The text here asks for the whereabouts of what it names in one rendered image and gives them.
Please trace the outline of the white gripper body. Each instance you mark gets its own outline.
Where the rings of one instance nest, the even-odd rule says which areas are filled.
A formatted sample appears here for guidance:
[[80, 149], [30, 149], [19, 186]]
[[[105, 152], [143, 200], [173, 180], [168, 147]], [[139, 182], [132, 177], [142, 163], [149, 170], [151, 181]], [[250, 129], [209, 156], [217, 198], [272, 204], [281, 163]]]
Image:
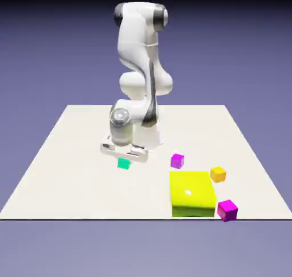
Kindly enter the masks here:
[[125, 146], [115, 145], [110, 135], [105, 137], [100, 143], [100, 151], [103, 154], [130, 161], [147, 162], [148, 160], [148, 150], [145, 147], [133, 144]]

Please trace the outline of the small green cube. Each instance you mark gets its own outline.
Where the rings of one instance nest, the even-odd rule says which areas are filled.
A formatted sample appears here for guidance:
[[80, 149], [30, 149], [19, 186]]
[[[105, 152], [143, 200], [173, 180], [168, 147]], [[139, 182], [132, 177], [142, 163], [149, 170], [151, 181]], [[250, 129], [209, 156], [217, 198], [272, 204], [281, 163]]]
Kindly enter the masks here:
[[118, 161], [117, 161], [118, 168], [128, 170], [130, 166], [131, 166], [131, 161], [129, 159], [121, 158], [121, 157], [118, 158]]

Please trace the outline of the small magenta cube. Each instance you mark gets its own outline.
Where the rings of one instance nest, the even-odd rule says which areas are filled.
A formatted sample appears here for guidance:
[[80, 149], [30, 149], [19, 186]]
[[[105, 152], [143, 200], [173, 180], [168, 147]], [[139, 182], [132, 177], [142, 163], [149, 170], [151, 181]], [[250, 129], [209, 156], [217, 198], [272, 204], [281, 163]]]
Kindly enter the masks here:
[[238, 207], [232, 200], [228, 199], [218, 203], [217, 214], [224, 221], [233, 221], [237, 219]]
[[176, 169], [181, 169], [184, 165], [184, 155], [181, 154], [173, 154], [171, 157], [171, 167]]

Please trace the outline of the small orange cube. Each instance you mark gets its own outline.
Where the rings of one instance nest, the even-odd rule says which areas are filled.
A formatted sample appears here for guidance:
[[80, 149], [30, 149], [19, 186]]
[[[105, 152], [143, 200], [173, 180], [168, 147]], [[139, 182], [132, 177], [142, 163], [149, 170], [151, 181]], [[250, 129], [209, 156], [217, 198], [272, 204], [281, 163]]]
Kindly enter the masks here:
[[210, 177], [215, 183], [225, 181], [226, 171], [220, 166], [213, 167], [210, 170]]

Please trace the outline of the large yellow box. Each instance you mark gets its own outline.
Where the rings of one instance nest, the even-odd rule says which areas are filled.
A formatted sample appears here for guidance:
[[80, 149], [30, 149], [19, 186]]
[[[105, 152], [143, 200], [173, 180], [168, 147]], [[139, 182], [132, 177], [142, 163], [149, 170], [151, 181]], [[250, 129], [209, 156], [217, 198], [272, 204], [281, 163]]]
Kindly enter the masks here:
[[173, 217], [214, 217], [216, 194], [207, 171], [169, 173]]

